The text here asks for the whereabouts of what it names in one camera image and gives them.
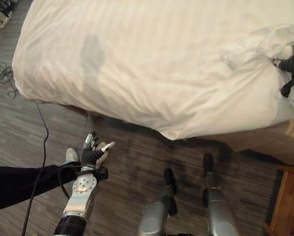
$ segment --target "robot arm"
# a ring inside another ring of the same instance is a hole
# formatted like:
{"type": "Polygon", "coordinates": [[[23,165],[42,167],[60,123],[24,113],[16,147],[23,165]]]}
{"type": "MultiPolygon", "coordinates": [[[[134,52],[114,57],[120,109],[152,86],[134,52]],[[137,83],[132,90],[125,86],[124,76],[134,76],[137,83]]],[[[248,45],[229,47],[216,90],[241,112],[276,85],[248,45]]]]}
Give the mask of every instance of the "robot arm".
{"type": "Polygon", "coordinates": [[[72,195],[64,209],[62,218],[55,229],[54,236],[82,236],[90,219],[93,202],[98,193],[98,182],[108,178],[105,167],[95,169],[96,161],[111,147],[107,144],[101,150],[95,150],[98,137],[89,134],[82,149],[81,172],[72,186],[72,195]]]}

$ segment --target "floor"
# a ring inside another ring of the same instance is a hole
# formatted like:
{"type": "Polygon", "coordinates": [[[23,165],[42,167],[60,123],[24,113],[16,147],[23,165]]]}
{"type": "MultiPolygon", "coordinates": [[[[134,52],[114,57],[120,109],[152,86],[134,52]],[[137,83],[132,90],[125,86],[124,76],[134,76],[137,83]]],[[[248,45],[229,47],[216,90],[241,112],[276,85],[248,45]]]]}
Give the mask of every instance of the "floor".
{"type": "MultiPolygon", "coordinates": [[[[1,31],[0,60],[11,64],[30,0],[19,2],[12,20],[1,31]]],[[[0,84],[0,166],[39,167],[45,129],[36,104],[20,95],[7,96],[10,86],[0,84]]],[[[206,235],[202,158],[215,156],[225,195],[233,206],[244,236],[266,235],[262,223],[273,212],[278,191],[277,162],[256,153],[232,153],[225,145],[191,139],[169,142],[157,132],[111,118],[87,118],[56,104],[40,104],[48,125],[47,164],[60,165],[68,147],[82,147],[96,130],[103,141],[115,141],[106,167],[109,179],[100,183],[85,235],[133,236],[146,204],[160,194],[163,170],[171,167],[179,185],[179,213],[170,218],[168,233],[206,235]]],[[[0,235],[20,235],[28,201],[0,210],[0,235]]],[[[27,235],[52,235],[66,205],[56,188],[34,199],[27,235]]]]}

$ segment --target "white bedsheet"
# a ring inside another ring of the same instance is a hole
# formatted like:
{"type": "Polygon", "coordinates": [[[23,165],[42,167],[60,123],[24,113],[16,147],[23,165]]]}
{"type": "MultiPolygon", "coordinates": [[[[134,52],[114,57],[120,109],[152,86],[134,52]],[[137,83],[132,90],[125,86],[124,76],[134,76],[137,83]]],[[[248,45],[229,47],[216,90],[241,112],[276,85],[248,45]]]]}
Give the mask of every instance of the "white bedsheet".
{"type": "Polygon", "coordinates": [[[269,58],[293,40],[294,0],[34,0],[12,66],[26,98],[174,140],[294,117],[269,58]]]}

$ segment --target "wooden furniture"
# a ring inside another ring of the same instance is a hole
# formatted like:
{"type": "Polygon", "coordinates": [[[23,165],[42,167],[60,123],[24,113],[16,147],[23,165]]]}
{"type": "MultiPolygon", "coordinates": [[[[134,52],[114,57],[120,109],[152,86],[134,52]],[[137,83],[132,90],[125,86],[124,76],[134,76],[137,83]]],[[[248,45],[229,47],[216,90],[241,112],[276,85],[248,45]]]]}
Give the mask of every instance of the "wooden furniture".
{"type": "Polygon", "coordinates": [[[270,225],[263,224],[270,236],[294,236],[294,167],[279,166],[283,171],[279,195],[270,225]]]}

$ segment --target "electrical cord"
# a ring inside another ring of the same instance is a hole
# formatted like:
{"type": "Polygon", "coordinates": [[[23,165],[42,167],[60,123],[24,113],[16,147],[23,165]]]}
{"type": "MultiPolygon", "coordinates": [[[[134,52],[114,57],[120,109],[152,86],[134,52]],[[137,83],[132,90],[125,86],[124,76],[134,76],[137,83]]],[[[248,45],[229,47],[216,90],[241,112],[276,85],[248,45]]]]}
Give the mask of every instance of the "electrical cord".
{"type": "Polygon", "coordinates": [[[47,125],[45,123],[45,120],[44,120],[44,117],[42,115],[42,112],[40,111],[39,109],[39,106],[37,104],[37,102],[35,102],[36,106],[37,106],[37,109],[38,109],[38,112],[40,114],[40,117],[43,121],[43,124],[44,124],[44,127],[46,129],[46,137],[44,139],[44,143],[43,143],[43,146],[44,146],[44,159],[43,159],[43,164],[42,164],[42,167],[40,168],[40,171],[38,173],[38,176],[36,178],[36,181],[34,183],[34,186],[33,186],[33,191],[32,191],[32,194],[31,194],[31,198],[30,198],[30,201],[29,201],[29,205],[28,205],[28,209],[27,209],[27,213],[26,213],[26,216],[25,216],[25,221],[24,221],[24,224],[23,224],[23,229],[22,229],[22,236],[25,236],[25,232],[27,230],[27,225],[28,225],[28,220],[29,220],[29,215],[30,215],[30,210],[31,210],[31,206],[32,206],[32,202],[33,202],[33,198],[34,198],[34,195],[35,195],[35,191],[36,191],[36,187],[37,187],[37,183],[42,175],[42,172],[43,172],[43,169],[44,169],[44,166],[45,166],[45,162],[46,162],[46,141],[48,139],[48,135],[49,135],[49,132],[48,132],[48,128],[47,128],[47,125]]]}
{"type": "Polygon", "coordinates": [[[75,176],[77,177],[77,170],[76,170],[76,168],[81,168],[81,167],[82,167],[81,165],[79,165],[79,166],[74,166],[74,165],[64,165],[64,166],[61,166],[61,167],[59,168],[58,172],[57,172],[57,178],[58,178],[58,182],[59,182],[60,188],[62,189],[64,195],[65,195],[68,199],[70,199],[70,196],[69,196],[69,194],[67,193],[67,191],[66,191],[66,189],[65,189],[65,187],[64,187],[64,185],[63,185],[63,182],[62,182],[62,171],[63,171],[63,169],[66,169],[66,168],[73,169],[74,172],[75,172],[75,176]]]}
{"type": "Polygon", "coordinates": [[[13,81],[13,70],[11,66],[8,66],[5,62],[0,61],[0,84],[9,83],[12,87],[12,91],[8,91],[7,95],[10,98],[17,96],[18,89],[12,84],[13,81]]]}

